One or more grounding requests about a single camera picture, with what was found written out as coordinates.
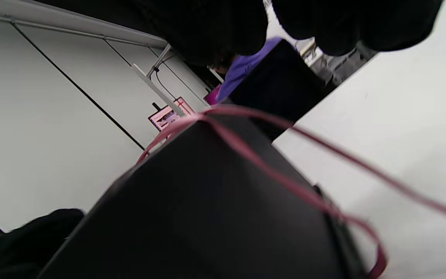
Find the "purple shirt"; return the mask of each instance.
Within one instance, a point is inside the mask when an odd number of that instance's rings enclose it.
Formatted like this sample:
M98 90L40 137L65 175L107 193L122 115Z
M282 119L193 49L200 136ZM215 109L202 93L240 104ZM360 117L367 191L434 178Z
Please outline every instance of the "purple shirt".
M237 56L228 69L225 81L221 85L220 91L216 96L216 102L221 102L228 97L235 88L248 76L250 71L261 62L262 59L281 41L281 38L268 39L262 49L250 56Z

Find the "white floor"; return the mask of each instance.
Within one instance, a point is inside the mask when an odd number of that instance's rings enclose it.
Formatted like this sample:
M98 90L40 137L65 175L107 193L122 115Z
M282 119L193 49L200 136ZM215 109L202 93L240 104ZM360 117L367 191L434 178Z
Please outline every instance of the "white floor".
M446 2L426 41L377 55L297 125L446 203ZM291 132L274 146L343 210L375 226L389 252L385 279L446 279L446 217ZM356 235L372 264L373 245Z

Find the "white wall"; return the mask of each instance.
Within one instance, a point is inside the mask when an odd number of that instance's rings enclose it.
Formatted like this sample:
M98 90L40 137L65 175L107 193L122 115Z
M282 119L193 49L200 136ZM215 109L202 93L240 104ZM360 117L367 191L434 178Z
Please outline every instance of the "white wall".
M91 46L82 46L64 51L87 55ZM57 208L90 209L140 152L9 23L0 22L3 230Z
M32 27L21 29L141 145L146 147L159 133L147 117L156 113L152 103L164 106L163 101L104 40ZM147 63L151 56L147 53L139 59Z
M151 50L145 48L143 46L135 46L130 44L123 44L117 42L110 43L124 58L129 61L131 64L137 64L142 71L147 73L149 69L151 69L152 65L156 62L158 57L152 53ZM178 79L167 67L166 65L160 65L160 71L158 72L158 76L163 85L173 94L175 98L183 97L184 100L191 106L191 108L195 111L201 111L207 107L207 103L194 95L181 81ZM192 76L192 79L199 79L195 74L190 71L185 71L186 76ZM159 84L156 79L156 74L152 75L152 81L154 84L160 89L163 90L163 87ZM194 92L200 92L200 87L195 86Z
M446 1L427 40L379 53L297 125L446 204ZM446 217L291 132L274 146L343 210L374 226L389 256L384 279L446 279ZM373 263L373 245L359 240Z

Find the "black chair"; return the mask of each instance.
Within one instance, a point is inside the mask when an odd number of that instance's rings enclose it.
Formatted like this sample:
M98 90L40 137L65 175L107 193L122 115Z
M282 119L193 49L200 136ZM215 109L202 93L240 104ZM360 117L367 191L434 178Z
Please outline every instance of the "black chair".
M323 88L324 81L313 73L287 41L282 40L235 88L226 102L296 122L327 95ZM253 122L271 141L284 132L258 120Z

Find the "pink strap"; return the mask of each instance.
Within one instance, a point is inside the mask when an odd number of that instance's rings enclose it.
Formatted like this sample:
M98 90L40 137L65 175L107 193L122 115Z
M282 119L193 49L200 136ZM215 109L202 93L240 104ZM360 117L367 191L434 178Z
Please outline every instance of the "pink strap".
M233 148L242 157L253 162L267 176L269 176L270 178L279 182L280 185L282 185L282 187L287 189L287 191L296 195L298 198L300 198L303 202L307 203L308 205L311 205L312 207L314 207L318 210L321 210L322 212L325 212L326 214L329 214L332 217L336 217L336 218L343 220L345 222L352 223L352 224L360 227L363 231L365 231L365 233L367 233L367 235L370 236L370 238L377 245L377 261L376 261L374 267L372 268L372 270L369 272L369 277L372 279L379 278L379 276L381 276L381 274L386 269L386 265L388 263L383 246L381 244L379 237L375 233L375 230L373 228L371 228L366 222L362 221L361 219L358 219L357 217L351 216L349 214L343 214L335 207L325 203L322 200L322 198L315 192L306 189L305 187L294 182L292 179L286 177L285 175L282 175L282 173L280 173L280 172L276 171L275 169L271 168L270 166L268 166L246 144L246 142L243 141L236 133L234 133L232 130L226 128L225 126L221 125L213 118L208 117L207 115L209 115L209 114L253 117L253 118L262 119L267 122L273 123L276 126L284 128L284 129L290 128L293 131L301 134L305 138L308 138L308 139L312 140L313 142L323 146L324 148L331 150L333 153L336 153L337 155L347 159L347 161L350 161L350 162L358 165L362 169L367 170L368 172L370 172L374 176L380 178L381 180L386 182L389 186L398 190L399 192L401 192L408 198L411 198L415 202L421 203L423 205L426 205L429 208L433 208L434 210L437 210L439 212L442 212L443 214L446 214L446 205L443 205L437 201L433 201L429 198L426 198L423 195L418 194L414 190L410 189L410 187L408 187L407 185L403 184L402 182L399 182L397 179L390 177L389 175L376 169L375 167L371 166L370 164L366 163L365 161L354 157L353 155L351 155L348 152L342 150L341 148L333 145L332 143L328 143L324 139L321 139L318 136L315 136L314 134L312 134L311 132L308 132L305 129L294 127L292 122L288 122L287 120L284 120L280 117L269 115L267 113L264 113L264 112L261 112L258 110L253 110L253 109L239 107L239 106L218 105L218 106L212 107L200 114L187 116L187 117L177 120L176 122L170 124L166 129L161 131L161 133L158 136L156 136L156 138L147 146L146 150L144 150L141 157L139 158L138 162L142 161L147 156L149 150L151 150L154 146L156 146L158 143L160 143L166 137L168 137L170 135L174 136L174 135L182 132L185 128L187 128L192 123L194 123L196 121L204 121L204 122L209 123L212 126L212 128L216 131L216 133L218 133L218 135L231 148Z

